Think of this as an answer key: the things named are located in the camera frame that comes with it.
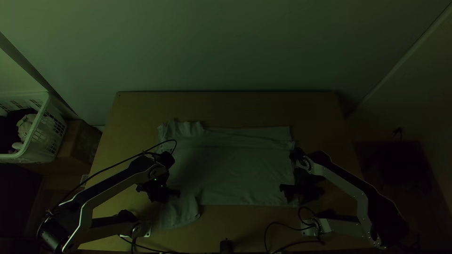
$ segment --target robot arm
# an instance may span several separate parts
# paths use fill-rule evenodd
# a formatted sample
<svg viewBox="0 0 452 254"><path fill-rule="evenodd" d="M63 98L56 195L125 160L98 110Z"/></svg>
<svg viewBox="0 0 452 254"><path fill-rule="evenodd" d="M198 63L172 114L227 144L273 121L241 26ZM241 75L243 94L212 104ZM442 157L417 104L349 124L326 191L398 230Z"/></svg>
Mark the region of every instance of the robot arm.
<svg viewBox="0 0 452 254"><path fill-rule="evenodd" d="M137 184L137 191L145 191L151 201L166 203L169 196L179 196L177 190L166 187L168 169L174 164L170 153L156 159L142 155L129 167L77 193L61 203L38 229L38 236L54 253L69 253L85 242L112 235L131 238L149 236L150 224L138 220L130 211L93 219L93 209L114 195Z"/></svg>
<svg viewBox="0 0 452 254"><path fill-rule="evenodd" d="M408 234L408 225L391 200L379 194L372 185L332 163L326 153L316 151L306 155L296 148L291 159L299 179L296 179L296 185L280 186L286 197L301 194L303 203L315 200L323 194L315 183L326 179L357 201L356 216L337 215L333 210L316 214L322 233L335 231L366 238L380 249L386 249ZM306 235L316 234L316 229L306 232Z"/></svg>

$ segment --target wall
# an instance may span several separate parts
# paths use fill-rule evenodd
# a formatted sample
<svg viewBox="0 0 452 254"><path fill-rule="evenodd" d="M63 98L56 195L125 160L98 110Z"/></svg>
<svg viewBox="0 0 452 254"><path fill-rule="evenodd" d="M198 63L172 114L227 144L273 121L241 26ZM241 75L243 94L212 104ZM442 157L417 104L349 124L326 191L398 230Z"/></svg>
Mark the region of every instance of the wall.
<svg viewBox="0 0 452 254"><path fill-rule="evenodd" d="M0 48L0 94L47 91Z"/></svg>
<svg viewBox="0 0 452 254"><path fill-rule="evenodd" d="M118 91L337 90L353 105L450 2L4 0L0 31L102 125Z"/></svg>
<svg viewBox="0 0 452 254"><path fill-rule="evenodd" d="M452 8L350 115L355 141L389 140L401 126L424 145L452 211Z"/></svg>

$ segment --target black cable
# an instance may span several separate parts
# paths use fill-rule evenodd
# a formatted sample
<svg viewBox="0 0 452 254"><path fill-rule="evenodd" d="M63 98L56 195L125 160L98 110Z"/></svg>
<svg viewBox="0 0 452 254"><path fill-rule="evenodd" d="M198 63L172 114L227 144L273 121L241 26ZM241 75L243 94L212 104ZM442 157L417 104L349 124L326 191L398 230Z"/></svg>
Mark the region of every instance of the black cable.
<svg viewBox="0 0 452 254"><path fill-rule="evenodd" d="M137 244L137 238L132 239L132 244L130 245L130 254L133 254L133 247Z"/></svg>
<svg viewBox="0 0 452 254"><path fill-rule="evenodd" d="M319 221L316 220L316 219L314 218L314 217L315 217L315 212L314 212L311 208L306 207L306 206L300 206L300 207L298 208L298 218L301 220L301 223L305 224L306 226L315 226L315 225L314 225L314 224L309 224L309 223L306 223L305 221L303 221L303 219L301 218L301 215L300 215L300 211L301 211L302 209L308 210L309 212L312 213L312 216L313 216L312 220L317 224L317 228L318 228L318 230L317 230L317 241L318 241L319 243L321 243L321 244L325 244L325 243L320 239L320 235L322 234L322 229L320 228L320 223L319 223Z"/></svg>
<svg viewBox="0 0 452 254"><path fill-rule="evenodd" d="M273 251L271 254L278 253L278 252L283 251L283 250L285 250L285 249L287 249L287 248L289 248L289 247L291 247L291 246L294 246L294 245L305 244L305 243L318 243L318 242L319 242L318 240L310 240L310 241L299 241L299 242L294 242L294 243L288 244L288 245L286 245L286 246L284 246L284 247L281 247L281 248L279 248L279 249Z"/></svg>
<svg viewBox="0 0 452 254"><path fill-rule="evenodd" d="M303 231L303 230L307 230L307 229L310 229L310 228L313 228L313 227L314 227L314 226L309 226L309 227L306 227L306 228L296 229L296 228L293 228L293 227L291 227L291 226L288 226L288 225L283 224L283 223L280 223L280 222L272 222L272 223L270 223L270 224L265 228L265 231L264 231L264 247L265 247L265 253L268 253L268 254L270 254L270 253L268 252L268 248L267 248L267 231L268 231L268 228L270 228L271 225L281 225L281 226L284 226L284 227L286 227L286 228L289 228L289 229L295 230L295 231Z"/></svg>
<svg viewBox="0 0 452 254"><path fill-rule="evenodd" d="M74 191L76 191L78 188L80 188L80 186L82 186L82 185L84 185L86 182L88 182L90 179L92 179L94 176L96 176L96 175L98 175L98 174L100 174L100 173L103 173L103 172L105 172L105 171L107 171L107 170L109 170L109 169L112 169L112 168L114 168L114 167L116 167L116 166L118 166L118 165L121 165L122 163L124 163L124 162L126 162L126 161L129 161L129 160L131 160L131 159L133 159L133 158L135 158L135 157L138 157L138 156L140 156L140 155L142 155L142 154L146 154L146 153L149 153L149 154L153 154L153 155L158 155L158 153L152 153L152 152L149 152L150 150L152 150L152 149L154 149L154 148L156 148L157 146L159 146L159 145L162 145L162 144L164 144L164 143L167 143L167 142L174 142L174 147L173 147L173 150L171 151L171 154L173 154L173 152L174 152L174 150L176 149L176 147L177 147L177 145L178 145L178 142L175 140L175 139L168 139L168 140L165 140L165 141L163 141L163 142L160 142L160 143L158 143L158 144L156 144L155 146L153 146L153 147L151 147L151 148L149 148L149 149L147 149L147 150L144 150L143 152L141 152L141 153L138 153L138 154L136 154L136 155L134 155L134 156L132 156L132 157L129 157L129 158L127 158L127 159L125 159L125 160L123 160L123 161L121 161L121 162L118 162L118 163L116 163L116 164L114 164L114 165L112 165L112 166L109 166L109 167L107 167L107 168L104 168L104 169L102 169L102 170L100 170L99 172L96 172L96 173L94 173L92 176L90 176L90 177L88 177L85 181L83 181L83 182L81 182L81 183L79 183L79 185L77 185L75 188L73 188L72 190L70 190L57 204L56 204L56 206L51 210L52 212L61 204L61 203L63 203L65 200L66 200L66 198L71 194L71 193L73 193Z"/></svg>
<svg viewBox="0 0 452 254"><path fill-rule="evenodd" d="M151 248L148 248L148 247L144 247L142 245L136 244L137 238L134 238L132 241L129 241L129 240L126 240L125 238L121 237L120 235L118 235L118 237L121 238L122 240L130 243L132 248L134 246L136 246L136 247L139 247L139 248L142 248L142 249L145 249L145 250L148 250L148 251L153 251L154 253L159 253L159 254L160 253L162 253L162 254L182 254L182 253L175 252L175 251L162 251L162 250L156 250L156 249L151 249Z"/></svg>

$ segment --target white laundry basket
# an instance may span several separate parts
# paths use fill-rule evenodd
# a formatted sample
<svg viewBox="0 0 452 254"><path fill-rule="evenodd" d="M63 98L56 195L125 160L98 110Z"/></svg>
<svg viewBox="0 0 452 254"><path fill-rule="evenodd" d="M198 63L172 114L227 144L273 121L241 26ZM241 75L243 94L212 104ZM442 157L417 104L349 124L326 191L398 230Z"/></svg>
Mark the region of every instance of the white laundry basket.
<svg viewBox="0 0 452 254"><path fill-rule="evenodd" d="M38 112L22 149L14 154L0 154L0 163L54 160L66 131L66 122L52 103L53 100L54 98L47 92L0 95L2 116L24 108L34 108Z"/></svg>

